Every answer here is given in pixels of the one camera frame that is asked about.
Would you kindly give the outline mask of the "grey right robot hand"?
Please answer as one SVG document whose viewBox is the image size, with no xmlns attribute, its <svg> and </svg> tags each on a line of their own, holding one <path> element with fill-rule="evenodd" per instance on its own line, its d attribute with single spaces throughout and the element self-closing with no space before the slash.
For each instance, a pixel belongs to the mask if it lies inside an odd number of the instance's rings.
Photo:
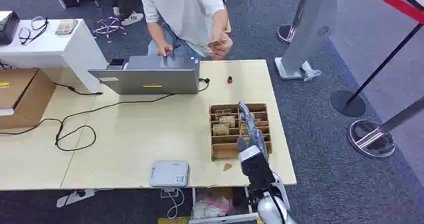
<svg viewBox="0 0 424 224">
<path fill-rule="evenodd" d="M 265 145 L 264 137 L 261 130 L 256 127 L 253 114 L 249 111 L 247 105 L 243 102 L 240 101 L 237 106 L 239 111 L 241 111 L 241 119 L 244 121 L 248 136 L 248 141 L 246 141 L 243 137 L 238 137 L 237 139 L 239 160 L 242 162 L 261 152 L 265 160 L 268 162 L 269 155 Z"/>
</svg>

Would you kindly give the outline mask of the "person's right hand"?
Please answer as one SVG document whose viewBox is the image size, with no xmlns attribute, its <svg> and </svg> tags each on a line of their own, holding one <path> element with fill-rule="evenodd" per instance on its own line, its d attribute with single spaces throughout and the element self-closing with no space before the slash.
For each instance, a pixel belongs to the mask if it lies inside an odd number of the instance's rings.
<svg viewBox="0 0 424 224">
<path fill-rule="evenodd" d="M 167 43 L 161 43 L 158 45 L 157 54 L 158 56 L 169 56 L 173 53 L 173 46 Z"/>
</svg>

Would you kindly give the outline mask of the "person's left hand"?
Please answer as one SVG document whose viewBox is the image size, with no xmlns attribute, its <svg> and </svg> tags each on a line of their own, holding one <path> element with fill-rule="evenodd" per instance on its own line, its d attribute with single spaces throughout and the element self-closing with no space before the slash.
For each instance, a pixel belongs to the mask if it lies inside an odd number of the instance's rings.
<svg viewBox="0 0 424 224">
<path fill-rule="evenodd" d="M 216 40 L 217 41 L 215 43 L 209 44 L 209 55 L 215 60 L 221 60 L 231 50 L 233 40 L 225 32 L 223 32 Z"/>
</svg>

